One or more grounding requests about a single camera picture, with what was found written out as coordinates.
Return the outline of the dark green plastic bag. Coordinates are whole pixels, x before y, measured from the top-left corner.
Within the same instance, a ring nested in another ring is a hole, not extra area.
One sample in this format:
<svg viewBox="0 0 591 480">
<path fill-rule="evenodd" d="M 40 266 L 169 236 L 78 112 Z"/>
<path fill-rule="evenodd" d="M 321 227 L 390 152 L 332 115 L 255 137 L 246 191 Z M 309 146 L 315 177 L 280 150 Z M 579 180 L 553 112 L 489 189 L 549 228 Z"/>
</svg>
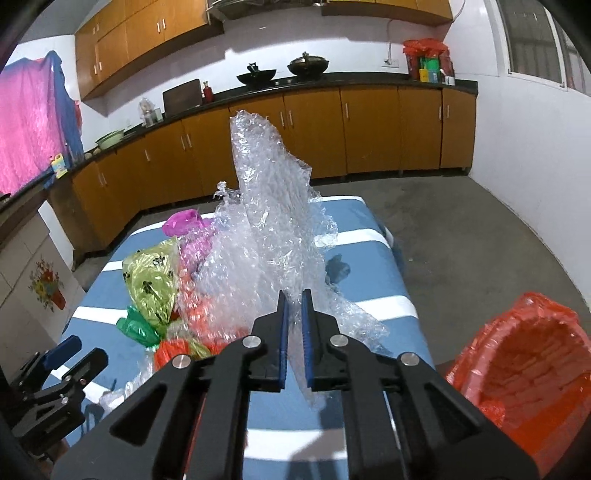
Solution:
<svg viewBox="0 0 591 480">
<path fill-rule="evenodd" d="M 126 316 L 119 318 L 115 326 L 124 336 L 145 348 L 151 348 L 160 343 L 158 333 L 134 306 L 127 307 Z"/>
</svg>

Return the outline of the clear bubble wrap sheet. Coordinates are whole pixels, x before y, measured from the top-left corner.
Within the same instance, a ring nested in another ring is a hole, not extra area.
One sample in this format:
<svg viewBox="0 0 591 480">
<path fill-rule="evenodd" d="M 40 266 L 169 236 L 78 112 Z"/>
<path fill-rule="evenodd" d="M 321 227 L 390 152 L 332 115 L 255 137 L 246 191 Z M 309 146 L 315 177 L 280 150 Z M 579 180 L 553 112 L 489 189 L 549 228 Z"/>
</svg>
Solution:
<svg viewBox="0 0 591 480">
<path fill-rule="evenodd" d="M 335 244 L 338 226 L 311 188 L 311 167 L 287 151 L 280 133 L 256 113 L 239 111 L 229 120 L 238 189 L 217 187 L 219 204 L 208 228 L 175 237 L 177 271 L 186 272 L 197 292 L 211 298 L 212 316 L 252 329 L 277 297 L 287 297 L 290 340 L 287 359 L 304 399 L 318 401 L 304 374 L 301 300 L 310 290 L 315 306 L 335 316 L 346 335 L 375 347 L 388 330 L 347 300 L 329 279 L 325 251 Z M 106 393 L 100 405 L 111 411 L 156 371 L 153 355 L 124 387 Z"/>
</svg>

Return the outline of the large orange plastic bag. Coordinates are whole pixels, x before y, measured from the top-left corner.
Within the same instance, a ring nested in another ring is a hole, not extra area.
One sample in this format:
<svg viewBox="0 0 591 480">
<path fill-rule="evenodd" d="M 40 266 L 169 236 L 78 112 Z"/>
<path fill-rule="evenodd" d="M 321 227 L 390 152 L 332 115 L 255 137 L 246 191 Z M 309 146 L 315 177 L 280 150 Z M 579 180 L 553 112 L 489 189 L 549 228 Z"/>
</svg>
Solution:
<svg viewBox="0 0 591 480">
<path fill-rule="evenodd" d="M 183 272 L 176 281 L 174 312 L 177 318 L 166 328 L 153 355 L 153 370 L 158 371 L 175 356 L 185 354 L 201 360 L 221 353 L 232 341 L 249 333 L 249 326 L 232 325 L 211 313 L 211 298 L 197 292 L 190 275 Z"/>
</svg>

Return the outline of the window with frame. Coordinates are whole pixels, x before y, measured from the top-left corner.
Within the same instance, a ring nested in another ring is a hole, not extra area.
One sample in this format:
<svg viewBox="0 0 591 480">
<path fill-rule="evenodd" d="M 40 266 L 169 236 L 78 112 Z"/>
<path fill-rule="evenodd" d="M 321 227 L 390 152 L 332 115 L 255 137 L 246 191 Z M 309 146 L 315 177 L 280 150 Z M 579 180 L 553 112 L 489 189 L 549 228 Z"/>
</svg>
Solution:
<svg viewBox="0 0 591 480">
<path fill-rule="evenodd" d="M 590 95 L 590 69 L 565 30 L 539 2 L 497 2 L 509 71 Z"/>
</svg>

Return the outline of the green basin on counter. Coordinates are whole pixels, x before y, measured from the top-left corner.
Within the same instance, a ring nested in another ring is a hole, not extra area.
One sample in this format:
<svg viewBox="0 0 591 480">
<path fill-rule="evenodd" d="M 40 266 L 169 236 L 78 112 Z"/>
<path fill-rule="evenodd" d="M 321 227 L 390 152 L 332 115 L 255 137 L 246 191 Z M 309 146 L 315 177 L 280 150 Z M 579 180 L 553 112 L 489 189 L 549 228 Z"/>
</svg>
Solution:
<svg viewBox="0 0 591 480">
<path fill-rule="evenodd" d="M 125 136 L 123 130 L 111 131 L 96 140 L 96 146 L 104 151 L 118 144 Z"/>
</svg>

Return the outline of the red trash basket with liner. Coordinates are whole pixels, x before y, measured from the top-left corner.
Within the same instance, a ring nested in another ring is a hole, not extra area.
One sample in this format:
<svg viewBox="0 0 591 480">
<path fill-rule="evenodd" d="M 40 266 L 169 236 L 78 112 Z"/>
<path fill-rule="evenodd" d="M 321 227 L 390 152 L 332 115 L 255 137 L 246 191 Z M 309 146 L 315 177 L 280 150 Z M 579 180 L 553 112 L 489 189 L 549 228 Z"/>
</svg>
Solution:
<svg viewBox="0 0 591 480">
<path fill-rule="evenodd" d="M 590 339 L 575 311 L 528 292 L 480 329 L 446 379 L 546 476 L 590 414 Z"/>
</svg>

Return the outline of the black wok left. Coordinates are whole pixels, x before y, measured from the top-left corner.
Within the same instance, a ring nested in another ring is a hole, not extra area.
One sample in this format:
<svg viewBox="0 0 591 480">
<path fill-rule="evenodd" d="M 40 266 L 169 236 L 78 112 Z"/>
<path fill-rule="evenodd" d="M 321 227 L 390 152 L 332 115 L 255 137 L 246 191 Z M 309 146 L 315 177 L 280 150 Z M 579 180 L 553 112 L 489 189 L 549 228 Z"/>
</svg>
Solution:
<svg viewBox="0 0 591 480">
<path fill-rule="evenodd" d="M 266 87 L 276 77 L 276 69 L 261 70 L 256 62 L 247 64 L 246 70 L 246 73 L 242 73 L 236 78 L 240 83 L 252 89 Z"/>
</svg>

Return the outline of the upper wooden cabinets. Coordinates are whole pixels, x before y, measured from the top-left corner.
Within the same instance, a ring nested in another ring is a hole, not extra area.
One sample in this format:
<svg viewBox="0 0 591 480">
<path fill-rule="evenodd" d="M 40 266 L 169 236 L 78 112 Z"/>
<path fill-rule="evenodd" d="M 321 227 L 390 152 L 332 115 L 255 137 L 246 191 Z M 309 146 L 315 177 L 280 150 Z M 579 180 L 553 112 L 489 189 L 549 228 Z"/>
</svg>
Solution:
<svg viewBox="0 0 591 480">
<path fill-rule="evenodd" d="M 77 81 L 92 99 L 182 49 L 221 35 L 222 24 L 266 11 L 318 6 L 324 15 L 382 17 L 438 27 L 448 1 L 110 1 L 75 33 Z"/>
</svg>

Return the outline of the red bottle on counter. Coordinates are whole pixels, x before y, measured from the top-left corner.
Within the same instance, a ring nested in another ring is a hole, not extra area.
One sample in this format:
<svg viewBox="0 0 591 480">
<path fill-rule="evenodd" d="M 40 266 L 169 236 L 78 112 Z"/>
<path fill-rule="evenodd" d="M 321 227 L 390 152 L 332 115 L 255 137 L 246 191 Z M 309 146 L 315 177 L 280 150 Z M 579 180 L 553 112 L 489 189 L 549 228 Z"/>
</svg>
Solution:
<svg viewBox="0 0 591 480">
<path fill-rule="evenodd" d="M 204 89 L 202 89 L 202 93 L 204 93 L 205 104 L 214 102 L 214 93 L 211 89 L 211 86 L 208 85 L 207 81 L 204 81 Z"/>
</svg>

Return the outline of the magenta plastic bag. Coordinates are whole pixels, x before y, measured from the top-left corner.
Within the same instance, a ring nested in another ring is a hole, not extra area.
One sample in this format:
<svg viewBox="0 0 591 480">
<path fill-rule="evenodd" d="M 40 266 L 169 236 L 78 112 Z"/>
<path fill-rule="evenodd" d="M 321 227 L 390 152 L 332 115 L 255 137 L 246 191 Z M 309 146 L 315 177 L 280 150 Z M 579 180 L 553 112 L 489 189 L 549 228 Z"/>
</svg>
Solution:
<svg viewBox="0 0 591 480">
<path fill-rule="evenodd" d="M 167 237 L 178 237 L 211 226 L 211 218 L 205 218 L 197 209 L 186 209 L 172 214 L 162 225 Z"/>
</svg>

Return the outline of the clear jar on counter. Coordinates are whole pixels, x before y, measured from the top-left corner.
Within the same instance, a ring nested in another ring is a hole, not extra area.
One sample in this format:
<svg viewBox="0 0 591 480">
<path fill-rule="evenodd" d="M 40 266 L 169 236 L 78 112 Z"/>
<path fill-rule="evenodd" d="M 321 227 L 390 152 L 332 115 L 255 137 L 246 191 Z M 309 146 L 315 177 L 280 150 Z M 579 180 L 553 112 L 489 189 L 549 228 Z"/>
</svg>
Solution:
<svg viewBox="0 0 591 480">
<path fill-rule="evenodd" d="M 144 127 L 151 127 L 163 120 L 161 109 L 145 97 L 140 100 L 138 111 Z"/>
</svg>

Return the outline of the yellow-green paw print bag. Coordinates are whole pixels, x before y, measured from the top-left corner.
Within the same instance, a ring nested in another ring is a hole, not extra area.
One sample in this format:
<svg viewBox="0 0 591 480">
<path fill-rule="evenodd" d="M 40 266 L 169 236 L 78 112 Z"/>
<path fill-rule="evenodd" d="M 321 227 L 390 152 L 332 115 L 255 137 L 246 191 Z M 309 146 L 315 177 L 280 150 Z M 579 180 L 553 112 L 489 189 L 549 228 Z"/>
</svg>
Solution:
<svg viewBox="0 0 591 480">
<path fill-rule="evenodd" d="M 122 261 L 129 297 L 160 338 L 166 335 L 176 301 L 177 241 L 168 238 Z"/>
</svg>

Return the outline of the lower wooden kitchen cabinets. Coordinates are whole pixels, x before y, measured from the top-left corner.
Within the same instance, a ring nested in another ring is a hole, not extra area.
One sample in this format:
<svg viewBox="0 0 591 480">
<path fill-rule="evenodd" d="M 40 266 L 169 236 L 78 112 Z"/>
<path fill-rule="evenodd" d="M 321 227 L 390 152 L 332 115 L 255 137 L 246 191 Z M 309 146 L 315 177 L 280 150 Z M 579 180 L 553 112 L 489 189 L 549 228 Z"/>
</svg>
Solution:
<svg viewBox="0 0 591 480">
<path fill-rule="evenodd" d="M 76 259 L 107 251 L 144 211 L 238 183 L 229 119 L 266 117 L 314 179 L 468 170 L 477 97 L 457 88 L 345 86 L 274 94 L 158 127 L 58 180 L 48 200 Z"/>
</svg>

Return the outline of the black wok with lid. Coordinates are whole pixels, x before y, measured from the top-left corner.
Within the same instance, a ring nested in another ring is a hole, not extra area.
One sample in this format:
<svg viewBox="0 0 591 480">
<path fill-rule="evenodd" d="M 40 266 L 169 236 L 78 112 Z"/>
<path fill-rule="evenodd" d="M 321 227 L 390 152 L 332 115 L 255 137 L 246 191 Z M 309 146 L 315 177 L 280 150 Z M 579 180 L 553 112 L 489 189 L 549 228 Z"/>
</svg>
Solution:
<svg viewBox="0 0 591 480">
<path fill-rule="evenodd" d="M 287 65 L 287 69 L 295 77 L 304 80 L 318 79 L 329 67 L 329 60 L 322 56 L 315 56 L 304 52 Z"/>
</svg>

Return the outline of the red bag on counter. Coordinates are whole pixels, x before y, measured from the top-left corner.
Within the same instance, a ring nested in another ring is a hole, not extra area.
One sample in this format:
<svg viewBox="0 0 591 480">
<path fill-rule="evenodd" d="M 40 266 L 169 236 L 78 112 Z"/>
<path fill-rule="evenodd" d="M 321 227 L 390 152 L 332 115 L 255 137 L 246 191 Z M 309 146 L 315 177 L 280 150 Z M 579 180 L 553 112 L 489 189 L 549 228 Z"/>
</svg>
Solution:
<svg viewBox="0 0 591 480">
<path fill-rule="evenodd" d="M 450 49 L 442 41 L 433 38 L 406 40 L 403 52 L 412 80 L 445 83 L 448 77 L 455 77 Z"/>
</svg>

